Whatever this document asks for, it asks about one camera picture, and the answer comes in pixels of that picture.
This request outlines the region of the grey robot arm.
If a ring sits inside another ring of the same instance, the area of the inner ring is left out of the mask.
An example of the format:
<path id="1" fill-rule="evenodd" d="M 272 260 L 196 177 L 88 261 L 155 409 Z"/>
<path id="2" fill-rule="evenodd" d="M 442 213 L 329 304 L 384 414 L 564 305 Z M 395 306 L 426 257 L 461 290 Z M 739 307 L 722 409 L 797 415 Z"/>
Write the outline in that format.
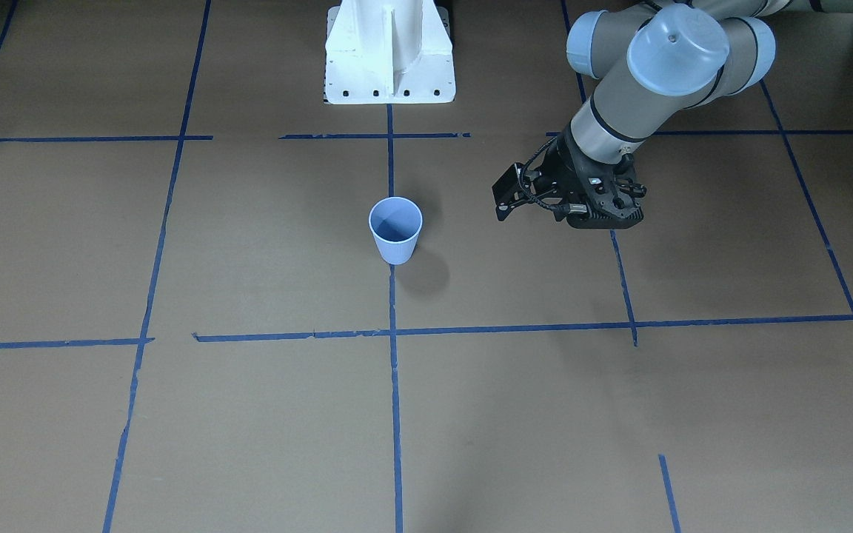
<path id="1" fill-rule="evenodd" d="M 576 229 L 627 229 L 643 220 L 637 148 L 681 110 L 737 95 L 771 70 L 765 17 L 780 11 L 853 13 L 853 1 L 643 1 L 581 15 L 566 60 L 596 80 L 571 121 L 493 185 L 495 215 L 535 204 Z"/>

